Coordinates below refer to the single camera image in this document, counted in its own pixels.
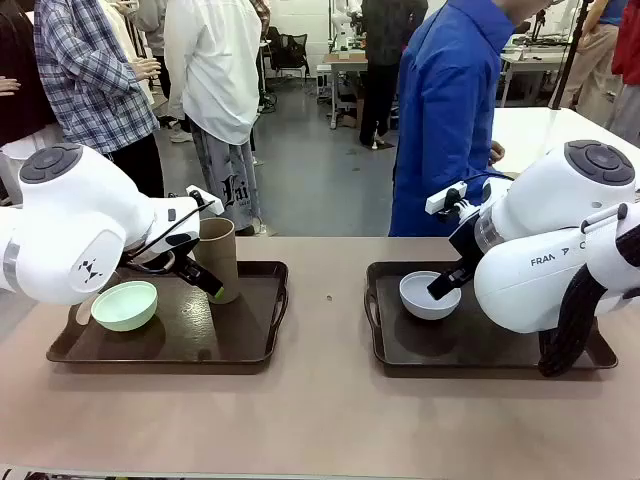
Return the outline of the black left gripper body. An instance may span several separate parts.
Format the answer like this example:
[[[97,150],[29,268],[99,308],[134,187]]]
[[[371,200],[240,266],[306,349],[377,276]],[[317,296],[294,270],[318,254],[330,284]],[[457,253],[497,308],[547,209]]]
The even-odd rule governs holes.
[[[130,268],[148,275],[174,274],[190,278],[197,273],[192,254],[195,246],[195,243],[184,243],[161,253],[131,253]]]

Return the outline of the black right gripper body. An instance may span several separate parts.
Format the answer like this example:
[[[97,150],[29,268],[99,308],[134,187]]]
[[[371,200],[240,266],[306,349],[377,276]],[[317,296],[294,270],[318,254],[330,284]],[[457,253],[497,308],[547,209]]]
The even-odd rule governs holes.
[[[473,214],[461,223],[449,237],[449,243],[460,255],[460,259],[449,274],[452,281],[469,281],[484,256],[475,239],[475,225],[478,219],[479,215]]]

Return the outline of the plaid bystander's hand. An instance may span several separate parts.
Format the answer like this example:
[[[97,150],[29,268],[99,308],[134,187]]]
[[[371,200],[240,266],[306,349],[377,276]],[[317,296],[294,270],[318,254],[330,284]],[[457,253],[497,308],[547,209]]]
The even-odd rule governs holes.
[[[137,58],[130,63],[137,81],[151,79],[160,72],[161,65],[155,58]]]

